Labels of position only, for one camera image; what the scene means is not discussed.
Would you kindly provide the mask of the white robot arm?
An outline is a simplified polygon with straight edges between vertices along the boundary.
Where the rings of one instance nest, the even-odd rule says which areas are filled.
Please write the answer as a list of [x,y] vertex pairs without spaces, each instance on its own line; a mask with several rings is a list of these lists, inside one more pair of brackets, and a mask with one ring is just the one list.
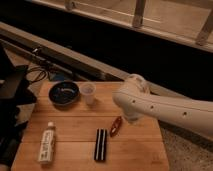
[[213,102],[152,95],[138,74],[130,74],[112,98],[129,122],[148,115],[213,138]]

